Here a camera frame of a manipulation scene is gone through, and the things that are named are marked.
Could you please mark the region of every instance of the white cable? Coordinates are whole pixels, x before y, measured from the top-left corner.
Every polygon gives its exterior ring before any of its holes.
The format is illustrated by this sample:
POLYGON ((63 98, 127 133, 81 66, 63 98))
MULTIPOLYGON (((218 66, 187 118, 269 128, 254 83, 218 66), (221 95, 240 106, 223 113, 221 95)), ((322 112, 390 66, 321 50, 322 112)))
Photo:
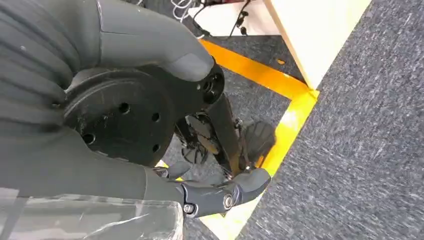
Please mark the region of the white cable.
POLYGON ((170 1, 171 1, 172 5, 174 5, 174 7, 176 7, 177 9, 185 9, 185 8, 189 7, 189 5, 192 3, 193 0, 181 0, 181 1, 179 1, 179 3, 175 3, 174 0, 170 0, 170 1), (184 6, 181 6, 181 4, 185 1, 188 1, 188 3, 184 6))
MULTIPOLYGON (((186 19, 188 16, 190 16, 189 14, 189 9, 194 7, 196 5, 196 0, 180 0, 178 3, 175 3, 173 0, 170 0, 171 3, 174 5, 174 8, 172 10, 172 15, 175 19, 177 19, 180 23, 183 23, 184 19, 186 19), (182 3, 188 1, 188 3, 186 5, 181 5, 182 3), (182 13, 181 16, 177 15, 177 9, 184 9, 184 12, 182 13)), ((197 39, 202 39, 204 38, 205 35, 202 34, 200 36, 197 36, 197 39)))
POLYGON ((172 15, 175 19, 179 20, 180 22, 182 22, 182 20, 186 19, 189 16, 189 8, 191 8, 193 5, 195 4, 195 2, 193 0, 180 0, 178 5, 175 4, 174 8, 172 10, 172 15), (188 4, 186 4, 185 6, 180 6, 180 4, 182 4, 183 2, 188 1, 188 4), (177 9, 184 9, 184 13, 181 16, 177 15, 177 9))

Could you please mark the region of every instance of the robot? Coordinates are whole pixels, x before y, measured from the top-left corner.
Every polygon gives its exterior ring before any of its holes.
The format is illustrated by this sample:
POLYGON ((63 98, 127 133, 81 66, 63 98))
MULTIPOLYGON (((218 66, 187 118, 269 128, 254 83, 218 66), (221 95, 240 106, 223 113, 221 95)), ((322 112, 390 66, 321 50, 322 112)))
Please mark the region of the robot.
POLYGON ((0 13, 0 188, 173 201, 197 218, 270 183, 255 163, 274 129, 234 118, 221 67, 179 22, 118 0, 5 0, 0 13), (174 134, 228 181, 155 167, 174 134))

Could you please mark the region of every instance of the cable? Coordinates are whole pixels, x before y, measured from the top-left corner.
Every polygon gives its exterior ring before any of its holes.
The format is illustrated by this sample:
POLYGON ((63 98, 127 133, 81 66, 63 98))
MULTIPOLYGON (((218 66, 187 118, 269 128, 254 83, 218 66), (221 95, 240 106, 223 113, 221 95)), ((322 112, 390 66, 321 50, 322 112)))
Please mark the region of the cable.
MULTIPOLYGON (((243 21, 244 21, 244 19, 245 19, 245 17, 246 16, 248 16, 249 15, 249 13, 248 12, 246 12, 245 11, 245 8, 249 5, 249 3, 251 2, 252 0, 247 0, 246 1, 246 3, 243 5, 243 7, 241 8, 241 10, 240 10, 240 12, 238 13, 238 16, 237 16, 237 20, 235 21, 235 23, 234 23, 234 26, 232 27, 232 29, 231 29, 231 32, 229 33, 229 36, 228 37, 226 37, 226 38, 224 38, 224 40, 228 40, 229 38, 231 38, 232 36, 233 36, 233 33, 234 33, 234 30, 236 29, 236 27, 239 27, 240 25, 242 25, 243 24, 243 21)), ((203 29, 197 22, 196 22, 196 17, 197 17, 197 15, 200 13, 200 12, 202 12, 206 7, 208 7, 208 6, 210 6, 210 5, 207 5, 207 4, 203 4, 203 7, 193 16, 193 25, 198 29, 198 30, 200 30, 201 32, 202 32, 202 38, 203 38, 203 36, 210 36, 210 37, 212 37, 212 35, 211 35, 211 33, 209 32, 209 31, 207 31, 207 30, 205 30, 205 29, 203 29)), ((244 35, 244 36, 247 36, 248 34, 247 34, 247 29, 245 28, 245 27, 242 27, 241 29, 240 29, 240 31, 241 31, 241 34, 242 35, 244 35)))
POLYGON ((208 31, 206 31, 205 29, 203 29, 197 22, 196 22, 196 17, 198 16, 198 14, 199 13, 201 13, 206 7, 208 7, 208 5, 206 5, 206 4, 203 4, 203 7, 198 11, 198 12, 196 12, 196 14, 193 16, 193 20, 192 20, 192 22, 193 22, 193 25, 198 29, 198 30, 200 30, 201 31, 201 33, 202 33, 202 35, 201 36, 199 36, 199 37, 197 37, 197 39, 202 39, 202 38, 204 38, 205 36, 212 36, 211 35, 211 33, 210 32, 208 32, 208 31))
POLYGON ((183 22, 184 19, 186 19, 189 16, 188 14, 189 8, 191 8, 192 6, 196 4, 196 1, 194 0, 180 0, 178 3, 175 3, 173 0, 170 0, 170 1, 174 5, 174 8, 172 10, 172 15, 175 19, 177 19, 181 23, 183 22), (188 3, 186 5, 181 6, 181 4, 186 1, 188 1, 188 3), (177 9, 184 9, 182 16, 177 15, 177 12, 176 12, 177 9))
POLYGON ((177 9, 186 9, 189 7, 189 5, 192 3, 193 0, 181 0, 179 1, 179 3, 175 3, 174 0, 170 0, 172 5, 174 5, 174 7, 176 7, 177 9), (184 6, 181 6, 180 4, 182 4, 183 2, 188 1, 188 3, 184 6))
POLYGON ((232 30, 229 33, 229 36, 224 38, 224 40, 228 40, 229 38, 231 38, 233 36, 234 29, 236 29, 236 26, 241 25, 243 23, 243 21, 240 21, 240 19, 242 19, 242 18, 240 18, 240 16, 243 14, 243 12, 245 11, 245 8, 249 5, 250 2, 251 2, 251 0, 247 0, 246 3, 243 5, 243 7, 240 10, 240 13, 237 16, 237 20, 235 21, 234 26, 232 27, 232 30))

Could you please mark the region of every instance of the bolt hole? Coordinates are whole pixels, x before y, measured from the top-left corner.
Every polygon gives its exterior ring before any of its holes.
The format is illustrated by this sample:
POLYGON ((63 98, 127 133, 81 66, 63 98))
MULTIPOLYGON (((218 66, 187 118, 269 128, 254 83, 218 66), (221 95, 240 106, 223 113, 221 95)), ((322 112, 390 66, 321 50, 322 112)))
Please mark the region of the bolt hole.
POLYGON ((153 122, 159 122, 159 120, 161 119, 161 115, 159 114, 159 113, 154 113, 152 116, 151 116, 151 120, 153 121, 153 122))
POLYGON ((82 136, 82 140, 84 140, 84 143, 87 145, 93 144, 96 140, 96 136, 92 133, 87 133, 82 136))
POLYGON ((127 114, 130 112, 130 105, 126 102, 123 102, 119 105, 119 111, 122 114, 127 114))
POLYGON ((212 87, 214 86, 214 84, 211 81, 207 81, 204 85, 203 85, 203 90, 205 92, 209 92, 212 90, 212 87))
POLYGON ((152 150, 154 153, 156 153, 157 151, 159 151, 159 149, 161 149, 161 146, 159 144, 156 144, 153 146, 152 150))

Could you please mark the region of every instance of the yellow floor tape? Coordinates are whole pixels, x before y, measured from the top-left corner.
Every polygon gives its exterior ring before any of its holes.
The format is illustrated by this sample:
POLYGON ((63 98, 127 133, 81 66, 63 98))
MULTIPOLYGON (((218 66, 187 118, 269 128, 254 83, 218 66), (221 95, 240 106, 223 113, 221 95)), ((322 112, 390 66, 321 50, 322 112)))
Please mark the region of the yellow floor tape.
MULTIPOLYGON (((222 67, 291 100, 275 130, 276 144, 261 166, 274 176, 314 108, 320 92, 310 90, 308 86, 292 76, 233 51, 205 40, 201 40, 201 43, 222 67)), ((234 240, 252 215, 261 197, 262 195, 251 202, 233 207, 225 217, 214 214, 201 217, 200 220, 220 240, 234 240)))

